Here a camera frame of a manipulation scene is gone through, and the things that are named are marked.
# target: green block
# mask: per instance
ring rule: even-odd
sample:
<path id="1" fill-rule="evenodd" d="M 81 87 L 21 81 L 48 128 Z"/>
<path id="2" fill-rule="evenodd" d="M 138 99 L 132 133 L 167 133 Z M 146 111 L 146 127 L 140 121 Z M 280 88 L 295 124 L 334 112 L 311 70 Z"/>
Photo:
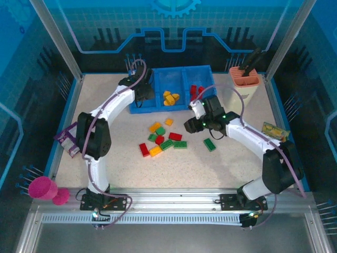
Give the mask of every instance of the green block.
<path id="1" fill-rule="evenodd" d="M 164 151 L 170 147 L 173 146 L 173 141 L 171 139 L 168 139 L 167 141 L 164 141 L 162 144 L 159 145 L 160 148 Z"/>
<path id="2" fill-rule="evenodd" d="M 155 142 L 157 139 L 157 136 L 155 134 L 150 134 L 150 136 L 147 138 L 149 141 Z"/>
<path id="3" fill-rule="evenodd" d="M 206 140 L 204 140 L 204 143 L 210 152 L 216 149 L 215 145 L 213 144 L 210 138 L 207 138 Z"/>
<path id="4" fill-rule="evenodd" d="M 174 148 L 175 149 L 187 149 L 187 141 L 175 141 Z"/>
<path id="5" fill-rule="evenodd" d="M 166 131 L 165 131 L 165 129 L 161 126 L 160 128 L 158 128 L 158 129 L 156 130 L 156 133 L 157 133 L 158 135 L 164 135 L 164 134 L 166 133 Z"/>

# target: gear logo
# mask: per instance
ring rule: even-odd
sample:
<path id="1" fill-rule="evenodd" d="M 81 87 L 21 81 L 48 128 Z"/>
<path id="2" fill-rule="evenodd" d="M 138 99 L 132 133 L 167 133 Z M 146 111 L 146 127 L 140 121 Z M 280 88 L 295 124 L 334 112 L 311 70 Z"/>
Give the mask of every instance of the gear logo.
<path id="1" fill-rule="evenodd" d="M 190 14 L 191 10 L 195 10 L 197 4 L 201 0 L 152 0 L 152 10 L 157 10 L 158 14 L 164 14 L 165 17 L 183 17 L 183 14 Z"/>
<path id="2" fill-rule="evenodd" d="M 32 17 L 32 7 L 29 0 L 0 0 L 0 7 L 4 6 L 21 26 Z"/>

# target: speckled tabletop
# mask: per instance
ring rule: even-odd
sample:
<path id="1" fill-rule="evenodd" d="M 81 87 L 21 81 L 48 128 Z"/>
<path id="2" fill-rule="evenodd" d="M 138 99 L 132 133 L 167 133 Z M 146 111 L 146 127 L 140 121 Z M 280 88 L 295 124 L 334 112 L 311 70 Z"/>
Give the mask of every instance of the speckled tabletop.
<path id="1" fill-rule="evenodd" d="M 97 108 L 112 94 L 123 74 L 86 75 L 78 99 L 73 122 L 81 112 Z M 214 74 L 215 83 L 231 83 L 227 74 Z M 221 101 L 225 89 L 217 88 Z M 262 162 L 245 146 L 230 139 L 214 140 L 216 150 L 209 152 L 203 140 L 208 131 L 189 134 L 184 122 L 193 117 L 191 111 L 130 114 L 128 107 L 115 119 L 111 131 L 112 147 L 107 154 L 107 175 L 112 187 L 123 188 L 236 188 L 262 174 Z M 172 126 L 165 119 L 174 120 Z M 244 113 L 244 120 L 257 129 L 263 122 L 274 124 L 274 117 L 264 85 L 260 85 Z M 156 121 L 170 132 L 180 133 L 188 149 L 170 148 L 151 158 L 141 155 L 138 145 L 147 140 L 148 128 Z M 87 169 L 81 155 L 71 158 L 63 152 L 56 176 L 60 187 L 86 187 Z"/>

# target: red block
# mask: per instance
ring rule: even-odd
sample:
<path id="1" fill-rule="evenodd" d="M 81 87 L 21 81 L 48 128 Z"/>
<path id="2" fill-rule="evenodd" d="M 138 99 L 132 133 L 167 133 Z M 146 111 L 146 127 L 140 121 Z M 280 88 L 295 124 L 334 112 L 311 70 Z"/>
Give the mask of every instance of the red block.
<path id="1" fill-rule="evenodd" d="M 196 94 L 196 85 L 191 85 L 190 93 L 191 93 L 192 95 L 193 95 L 193 94 Z"/>
<path id="2" fill-rule="evenodd" d="M 160 144 L 162 144 L 164 142 L 164 137 L 162 136 L 162 135 L 158 135 L 157 136 L 157 139 L 156 139 L 156 141 L 155 141 L 155 143 L 157 144 L 157 145 L 160 145 Z"/>
<path id="3" fill-rule="evenodd" d="M 203 92 L 203 90 L 205 90 L 205 88 L 204 88 L 203 86 L 200 86 L 200 87 L 198 88 L 198 93 L 200 94 L 201 92 Z"/>
<path id="4" fill-rule="evenodd" d="M 170 135 L 168 136 L 169 139 L 174 140 L 174 141 L 181 141 L 182 137 L 183 136 L 178 133 L 170 133 Z"/>
<path id="5" fill-rule="evenodd" d="M 193 94 L 192 97 L 191 97 L 191 101 L 195 100 L 195 99 L 196 99 L 196 96 L 197 96 L 196 93 Z"/>
<path id="6" fill-rule="evenodd" d="M 150 155 L 145 143 L 139 144 L 143 157 Z"/>

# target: blue compartment bin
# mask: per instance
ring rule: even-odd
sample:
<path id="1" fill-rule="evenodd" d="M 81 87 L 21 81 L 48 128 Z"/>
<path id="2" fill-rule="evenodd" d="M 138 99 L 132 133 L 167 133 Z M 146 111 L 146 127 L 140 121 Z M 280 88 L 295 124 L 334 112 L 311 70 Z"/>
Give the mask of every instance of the blue compartment bin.
<path id="1" fill-rule="evenodd" d="M 204 88 L 213 85 L 211 67 L 206 66 L 189 66 L 189 67 L 165 67 L 161 69 L 153 69 L 154 74 L 150 83 L 155 92 L 155 98 L 144 101 L 141 108 L 137 108 L 135 103 L 130 105 L 130 112 L 134 113 L 150 113 L 150 112 L 169 112 L 188 110 L 190 104 L 191 85 L 194 84 L 198 88 Z M 164 92 L 170 91 L 180 95 L 180 99 L 175 105 L 164 106 Z M 216 89 L 212 88 L 206 91 L 203 98 L 216 94 Z"/>

